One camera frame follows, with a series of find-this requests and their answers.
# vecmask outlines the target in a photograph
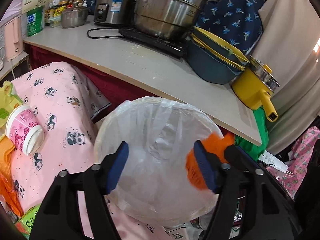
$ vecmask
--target yellow electric pot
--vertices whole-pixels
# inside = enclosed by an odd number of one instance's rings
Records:
[[[279,83],[271,75],[272,70],[260,61],[250,57],[245,71],[233,82],[232,89],[238,98],[250,109],[256,110],[261,105],[267,119],[274,122],[278,114],[270,101]]]

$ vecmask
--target orange mesh bag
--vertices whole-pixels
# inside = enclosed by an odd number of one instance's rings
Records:
[[[11,210],[18,216],[23,215],[16,191],[11,179],[11,153],[14,145],[7,136],[0,141],[0,195],[2,195]]]
[[[208,138],[201,140],[206,151],[217,155],[222,163],[228,163],[227,160],[224,158],[224,150],[228,146],[234,144],[234,141],[235,135],[231,132],[228,132],[222,139],[217,134],[212,133]],[[200,190],[208,189],[207,185],[205,184],[204,178],[202,177],[198,163],[196,161],[193,148],[186,157],[186,170],[188,180],[194,187]]]

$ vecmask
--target paper cup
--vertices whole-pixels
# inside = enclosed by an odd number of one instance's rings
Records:
[[[5,135],[25,155],[36,152],[44,141],[44,132],[30,106],[21,105],[7,120]]]

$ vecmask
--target white plastic bag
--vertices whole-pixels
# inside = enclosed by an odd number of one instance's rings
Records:
[[[157,97],[125,101],[104,120],[94,146],[98,162],[122,141],[129,157],[109,198],[144,223],[175,226],[207,214],[217,195],[187,179],[186,155],[218,126],[194,106]]]

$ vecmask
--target beige curtain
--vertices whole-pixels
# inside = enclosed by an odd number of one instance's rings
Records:
[[[253,56],[268,64],[280,83],[272,98],[279,114],[267,123],[268,151],[290,145],[320,110],[320,19],[308,0],[267,0],[259,11],[264,33]]]

